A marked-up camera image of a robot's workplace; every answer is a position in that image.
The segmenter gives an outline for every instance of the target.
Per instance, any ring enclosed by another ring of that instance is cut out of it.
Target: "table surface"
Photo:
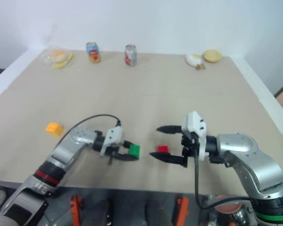
[[[208,135],[248,134],[283,169],[283,137],[230,58],[196,71],[178,55],[139,54],[138,64],[129,67],[123,53],[103,52],[98,64],[84,51],[74,54],[56,70],[36,58],[0,95],[0,181],[23,182],[44,162],[59,139],[45,131],[49,122],[67,131],[99,113],[121,119],[124,138],[141,146],[140,159],[108,165],[108,158],[85,150],[64,186],[193,193],[192,158],[186,169],[149,155],[158,145],[181,154],[181,136],[156,128],[180,125],[193,110],[205,119]],[[115,120],[85,125],[106,132]],[[200,192],[245,194],[233,169],[207,160],[200,165]]]

